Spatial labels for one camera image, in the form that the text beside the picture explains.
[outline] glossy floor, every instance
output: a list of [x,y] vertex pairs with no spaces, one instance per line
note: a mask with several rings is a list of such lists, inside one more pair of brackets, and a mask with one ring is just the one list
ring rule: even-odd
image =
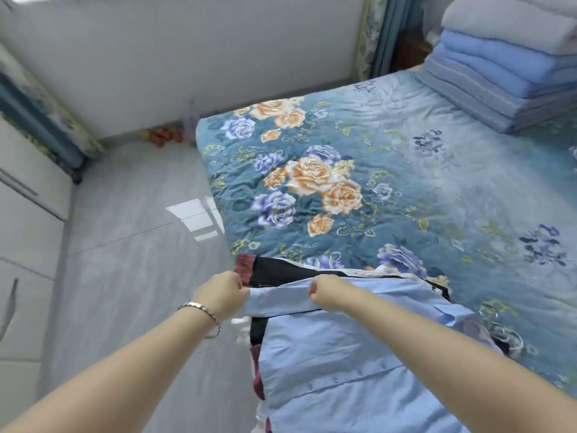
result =
[[[90,166],[77,188],[42,393],[159,324],[214,273],[232,269],[212,208],[206,170],[189,145],[135,141]],[[248,433],[256,404],[248,350],[227,324],[198,347],[145,432]]]

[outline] hand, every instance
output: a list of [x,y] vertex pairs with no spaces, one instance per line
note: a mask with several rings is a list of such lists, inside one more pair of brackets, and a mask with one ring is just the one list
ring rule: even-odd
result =
[[309,297],[323,310],[344,311],[358,287],[336,275],[319,275],[309,287]]
[[242,286],[241,277],[226,271],[213,275],[192,295],[193,302],[206,306],[219,322],[232,318],[249,297],[248,287]]

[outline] blue floral bedspread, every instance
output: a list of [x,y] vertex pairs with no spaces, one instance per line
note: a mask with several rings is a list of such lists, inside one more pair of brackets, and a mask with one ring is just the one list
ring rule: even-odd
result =
[[203,119],[197,142],[233,254],[450,282],[577,394],[577,113],[499,135],[399,72]]

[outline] cabinet door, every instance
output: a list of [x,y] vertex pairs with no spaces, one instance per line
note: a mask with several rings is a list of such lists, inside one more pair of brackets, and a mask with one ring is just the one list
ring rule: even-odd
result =
[[53,278],[64,222],[0,182],[0,257]]
[[0,361],[0,429],[35,402],[40,363]]
[[1,118],[0,180],[18,188],[61,219],[68,218],[70,177]]
[[0,360],[42,359],[53,287],[51,279],[0,261]]

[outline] white blanket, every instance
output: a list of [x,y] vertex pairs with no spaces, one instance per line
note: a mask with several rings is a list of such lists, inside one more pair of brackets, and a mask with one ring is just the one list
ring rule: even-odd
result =
[[577,54],[577,18],[520,0],[455,0],[445,11],[443,27],[553,55]]
[[577,0],[523,0],[554,14],[577,18]]

